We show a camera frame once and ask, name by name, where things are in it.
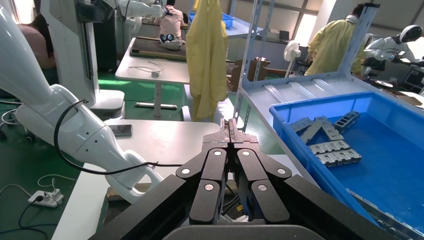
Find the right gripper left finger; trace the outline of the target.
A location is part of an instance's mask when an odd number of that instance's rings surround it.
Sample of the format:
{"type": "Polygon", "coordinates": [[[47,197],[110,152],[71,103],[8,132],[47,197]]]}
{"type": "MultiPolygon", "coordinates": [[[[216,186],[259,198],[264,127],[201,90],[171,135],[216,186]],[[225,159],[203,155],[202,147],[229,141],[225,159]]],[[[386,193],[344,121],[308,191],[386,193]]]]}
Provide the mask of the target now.
{"type": "Polygon", "coordinates": [[[221,119],[220,130],[203,137],[201,151],[180,166],[175,174],[188,184],[190,223],[216,223],[225,193],[230,143],[229,122],[221,119]]]}

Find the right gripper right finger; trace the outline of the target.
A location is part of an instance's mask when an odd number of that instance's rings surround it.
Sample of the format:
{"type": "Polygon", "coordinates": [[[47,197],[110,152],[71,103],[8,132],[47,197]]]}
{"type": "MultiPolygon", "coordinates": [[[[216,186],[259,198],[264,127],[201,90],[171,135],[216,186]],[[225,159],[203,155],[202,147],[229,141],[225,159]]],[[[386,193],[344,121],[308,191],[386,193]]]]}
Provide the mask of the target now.
{"type": "Polygon", "coordinates": [[[239,131],[235,119],[230,120],[230,148],[235,163],[232,171],[248,220],[287,223],[290,213],[278,188],[292,171],[263,153],[257,138],[239,131]]]}

